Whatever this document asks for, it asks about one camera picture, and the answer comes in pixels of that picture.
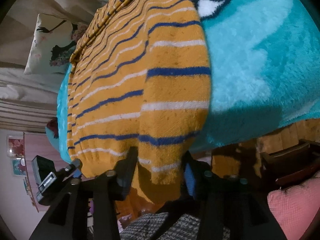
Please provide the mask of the turquoise star fleece blanket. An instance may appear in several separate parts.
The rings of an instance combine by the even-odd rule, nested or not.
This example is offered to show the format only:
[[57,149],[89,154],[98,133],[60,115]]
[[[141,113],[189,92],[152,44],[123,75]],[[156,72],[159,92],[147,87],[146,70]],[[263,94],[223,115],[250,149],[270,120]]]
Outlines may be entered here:
[[213,65],[193,151],[319,117],[319,21],[309,0],[193,0]]

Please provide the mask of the orange striped knit sweater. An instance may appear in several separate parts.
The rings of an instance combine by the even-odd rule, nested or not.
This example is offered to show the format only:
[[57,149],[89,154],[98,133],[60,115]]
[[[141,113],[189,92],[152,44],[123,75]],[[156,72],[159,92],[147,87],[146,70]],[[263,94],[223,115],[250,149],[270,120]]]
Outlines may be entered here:
[[70,59],[67,152],[88,178],[136,147],[132,186],[176,200],[181,159],[204,126],[211,70],[191,0],[109,0]]

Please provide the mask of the wooden bed frame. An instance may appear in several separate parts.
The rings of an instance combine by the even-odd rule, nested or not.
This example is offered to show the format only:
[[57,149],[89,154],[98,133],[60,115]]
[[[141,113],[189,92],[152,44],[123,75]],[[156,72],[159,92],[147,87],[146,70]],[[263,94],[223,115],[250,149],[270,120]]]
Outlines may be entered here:
[[259,138],[194,155],[221,178],[266,180],[272,188],[300,183],[319,171],[319,120],[299,121]]

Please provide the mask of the pink dotted cushion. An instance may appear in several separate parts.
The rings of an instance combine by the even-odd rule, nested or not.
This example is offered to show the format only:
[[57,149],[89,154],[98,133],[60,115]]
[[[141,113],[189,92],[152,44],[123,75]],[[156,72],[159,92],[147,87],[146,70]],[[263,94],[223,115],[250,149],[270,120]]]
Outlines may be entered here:
[[287,239],[300,239],[319,210],[319,177],[272,191],[268,206]]

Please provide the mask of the white floral bird pillow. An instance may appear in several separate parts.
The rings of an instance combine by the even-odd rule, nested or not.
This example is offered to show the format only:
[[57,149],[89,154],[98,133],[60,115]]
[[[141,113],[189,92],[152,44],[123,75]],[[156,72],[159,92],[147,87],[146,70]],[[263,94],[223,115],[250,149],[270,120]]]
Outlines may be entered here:
[[87,28],[82,22],[38,14],[24,74],[65,73],[77,42]]

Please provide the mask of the beige curtain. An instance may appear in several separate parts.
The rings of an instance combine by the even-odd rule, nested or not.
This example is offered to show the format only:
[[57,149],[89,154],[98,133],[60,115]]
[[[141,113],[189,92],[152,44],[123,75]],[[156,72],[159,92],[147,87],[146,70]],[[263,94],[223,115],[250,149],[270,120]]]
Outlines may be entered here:
[[108,0],[1,0],[1,128],[43,132],[65,76],[25,75],[38,14],[87,25]]

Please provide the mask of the checkered grey garment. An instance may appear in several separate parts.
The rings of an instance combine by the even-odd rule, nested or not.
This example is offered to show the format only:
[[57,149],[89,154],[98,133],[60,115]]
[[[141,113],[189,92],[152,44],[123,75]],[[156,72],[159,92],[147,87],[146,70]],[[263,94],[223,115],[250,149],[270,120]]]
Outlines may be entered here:
[[148,213],[131,222],[120,239],[230,239],[231,231],[210,220],[183,214],[177,220],[169,213]]

